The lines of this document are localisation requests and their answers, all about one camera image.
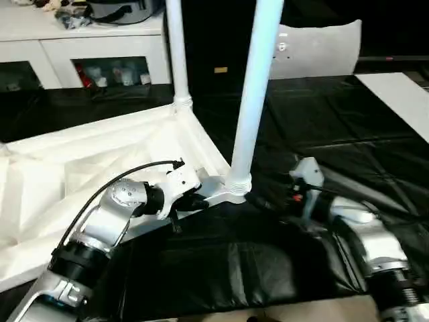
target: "dark background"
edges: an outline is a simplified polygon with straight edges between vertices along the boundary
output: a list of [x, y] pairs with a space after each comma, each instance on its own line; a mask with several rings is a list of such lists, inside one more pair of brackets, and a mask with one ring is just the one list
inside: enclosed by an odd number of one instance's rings
[[[255, 0], [182, 2], [193, 95], [241, 90], [255, 4]], [[429, 61], [428, 14], [429, 1], [423, 0], [285, 0], [281, 23], [326, 27], [361, 19], [359, 71], [400, 71], [416, 65], [420, 70]], [[214, 73], [215, 67], [225, 66], [228, 73]]]

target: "white shelf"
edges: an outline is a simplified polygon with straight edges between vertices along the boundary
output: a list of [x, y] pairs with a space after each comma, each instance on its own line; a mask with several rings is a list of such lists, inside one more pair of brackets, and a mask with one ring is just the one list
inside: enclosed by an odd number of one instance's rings
[[33, 5], [18, 7], [9, 0], [0, 0], [0, 42], [87, 38], [115, 36], [162, 35], [164, 11], [159, 11], [141, 23], [122, 26], [92, 24], [75, 30], [65, 30], [53, 12], [44, 12]]

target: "white metal frame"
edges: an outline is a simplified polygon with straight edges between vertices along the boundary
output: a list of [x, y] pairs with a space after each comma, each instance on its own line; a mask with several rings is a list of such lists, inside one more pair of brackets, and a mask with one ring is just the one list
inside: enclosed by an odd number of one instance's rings
[[[13, 220], [19, 224], [16, 228], [19, 230], [19, 242], [0, 250], [0, 291], [41, 274], [50, 260], [52, 248], [58, 243], [65, 227], [70, 224], [70, 218], [76, 215], [93, 193], [92, 186], [86, 186], [63, 199], [61, 196], [56, 197], [56, 193], [62, 190], [55, 182], [62, 182], [63, 179], [61, 171], [58, 176], [53, 171], [74, 160], [84, 160], [118, 147], [144, 142], [143, 150], [147, 153], [149, 162], [183, 158], [195, 171], [199, 171], [198, 175], [206, 180], [202, 181], [202, 188], [198, 192], [208, 197], [210, 205], [225, 201], [244, 202], [245, 194], [251, 189], [250, 167], [282, 5], [283, 0], [257, 0], [231, 167], [192, 112], [186, 74], [181, 0], [167, 0], [175, 88], [173, 104], [7, 144], [10, 156], [0, 158], [3, 162], [0, 162], [0, 168], [2, 165], [4, 167], [0, 176], [7, 176], [7, 180], [5, 186], [0, 186], [0, 190], [3, 188], [3, 191], [8, 191], [16, 202], [6, 198], [5, 205], [9, 211], [3, 211], [2, 205], [0, 215], [6, 215], [8, 220], [9, 216], [15, 216]], [[23, 164], [13, 164], [16, 171], [24, 173], [28, 167], [30, 170], [42, 167], [46, 168], [45, 171], [53, 179], [47, 182], [41, 170], [30, 171], [34, 174], [30, 178], [24, 174], [9, 175], [8, 162], [15, 156], [19, 156], [17, 160], [23, 160]], [[94, 187], [106, 182], [111, 171], [113, 169], [106, 169], [103, 176], [97, 175], [92, 182]], [[14, 207], [19, 207], [19, 211], [10, 211]], [[33, 216], [30, 216], [28, 209], [32, 209]], [[46, 210], [39, 214], [38, 209]], [[145, 229], [151, 231], [166, 224], [167, 221], [157, 221], [154, 225], [147, 225]]]
[[[257, 0], [233, 161], [226, 178], [211, 178], [210, 182], [206, 182], [210, 183], [211, 190], [206, 191], [206, 195], [208, 193], [211, 196], [209, 201], [212, 205], [223, 201], [242, 203], [245, 194], [251, 190], [250, 168], [283, 4], [284, 0]], [[191, 107], [192, 99], [186, 75], [181, 0], [167, 0], [167, 12], [175, 90], [174, 103], [178, 107]]]

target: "clutter on shelf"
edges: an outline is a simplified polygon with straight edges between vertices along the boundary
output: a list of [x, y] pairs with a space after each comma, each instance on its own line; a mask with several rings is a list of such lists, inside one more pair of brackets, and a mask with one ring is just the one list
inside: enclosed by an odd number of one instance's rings
[[11, 0], [16, 5], [35, 5], [44, 11], [56, 11], [56, 18], [66, 29], [90, 22], [113, 25], [139, 23], [154, 14], [162, 0]]

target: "black cable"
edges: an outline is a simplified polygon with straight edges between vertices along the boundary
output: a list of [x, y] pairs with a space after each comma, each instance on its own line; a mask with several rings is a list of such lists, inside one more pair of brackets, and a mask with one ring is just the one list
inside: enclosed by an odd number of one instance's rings
[[168, 160], [168, 161], [151, 162], [151, 163], [143, 164], [141, 166], [136, 166], [135, 168], [129, 169], [129, 170], [121, 173], [120, 175], [116, 176], [115, 178], [111, 179], [109, 182], [107, 182], [106, 184], [104, 184], [101, 188], [99, 188], [90, 197], [90, 199], [88, 199], [88, 201], [84, 204], [84, 206], [82, 207], [82, 209], [78, 212], [78, 214], [76, 215], [76, 217], [73, 219], [72, 223], [68, 226], [66, 232], [61, 237], [60, 243], [58, 243], [58, 246], [52, 252], [52, 255], [54, 255], [63, 246], [64, 242], [66, 241], [66, 239], [68, 237], [68, 235], [72, 231], [72, 228], [76, 225], [76, 223], [78, 222], [78, 220], [82, 217], [82, 215], [85, 212], [85, 210], [95, 200], [95, 198], [97, 198], [98, 195], [101, 194], [105, 189], [109, 188], [113, 183], [115, 183], [119, 179], [122, 179], [123, 177], [125, 177], [125, 176], [127, 176], [127, 175], [129, 175], [131, 173], [134, 173], [134, 172], [146, 169], [146, 168], [150, 168], [152, 166], [161, 166], [161, 165], [164, 165], [164, 164], [172, 164], [173, 165], [173, 169], [177, 169], [177, 168], [181, 167], [184, 164], [184, 162], [183, 161]]

